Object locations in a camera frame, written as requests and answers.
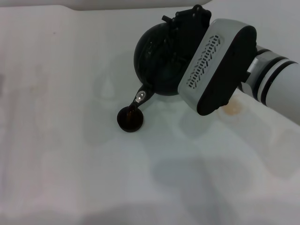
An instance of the white backdrop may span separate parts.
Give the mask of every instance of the white backdrop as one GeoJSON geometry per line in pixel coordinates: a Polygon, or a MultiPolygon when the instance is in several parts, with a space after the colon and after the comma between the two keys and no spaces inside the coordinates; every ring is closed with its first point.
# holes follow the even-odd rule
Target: white backdrop
{"type": "Polygon", "coordinates": [[[205,4],[210,0],[0,0],[0,7],[63,5],[75,10],[164,8],[205,4]]]}

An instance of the brown stain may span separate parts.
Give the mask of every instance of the brown stain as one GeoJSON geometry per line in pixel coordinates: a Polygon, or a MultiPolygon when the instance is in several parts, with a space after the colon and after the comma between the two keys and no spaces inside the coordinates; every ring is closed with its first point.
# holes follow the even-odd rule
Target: brown stain
{"type": "Polygon", "coordinates": [[[222,107],[222,110],[225,114],[234,116],[242,112],[243,105],[236,97],[232,97],[229,103],[222,107]]]}

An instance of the white table surface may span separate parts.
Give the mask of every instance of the white table surface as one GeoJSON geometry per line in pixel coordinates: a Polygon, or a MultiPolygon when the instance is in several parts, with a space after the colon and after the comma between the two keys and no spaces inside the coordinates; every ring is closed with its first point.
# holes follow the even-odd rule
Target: white table surface
{"type": "MultiPolygon", "coordinates": [[[[300,62],[299,3],[272,2],[205,8],[300,62]]],[[[0,8],[1,225],[299,224],[300,127],[241,92],[206,117],[155,96],[118,127],[137,41],[183,9],[0,8]]]]}

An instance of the ventilation slot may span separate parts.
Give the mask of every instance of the ventilation slot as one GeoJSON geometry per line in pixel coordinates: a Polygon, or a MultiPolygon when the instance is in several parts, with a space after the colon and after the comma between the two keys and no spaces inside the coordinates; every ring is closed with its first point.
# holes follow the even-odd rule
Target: ventilation slot
{"type": "Polygon", "coordinates": [[[191,89],[196,89],[201,82],[202,77],[209,69],[211,62],[221,46],[221,39],[218,35],[211,36],[208,43],[205,45],[204,51],[199,59],[194,61],[191,67],[190,77],[187,79],[187,86],[191,89]]]}

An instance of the white wall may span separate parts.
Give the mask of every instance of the white wall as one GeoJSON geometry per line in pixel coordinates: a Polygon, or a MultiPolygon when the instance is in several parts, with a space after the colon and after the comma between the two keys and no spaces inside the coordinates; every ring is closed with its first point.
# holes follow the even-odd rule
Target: white wall
{"type": "Polygon", "coordinates": [[[164,8],[205,4],[210,0],[0,0],[0,7],[64,5],[75,10],[164,8]]]}

